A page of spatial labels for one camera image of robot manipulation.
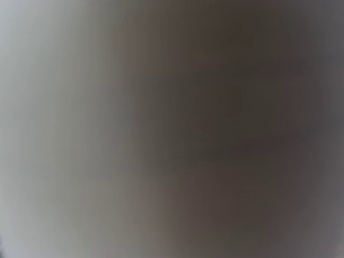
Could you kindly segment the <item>cream lined letter paper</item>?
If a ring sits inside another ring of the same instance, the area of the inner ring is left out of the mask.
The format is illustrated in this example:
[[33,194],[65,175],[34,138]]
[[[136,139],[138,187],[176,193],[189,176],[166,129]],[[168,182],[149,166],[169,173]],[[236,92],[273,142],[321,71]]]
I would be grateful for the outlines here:
[[343,257],[343,1],[1,1],[1,257]]

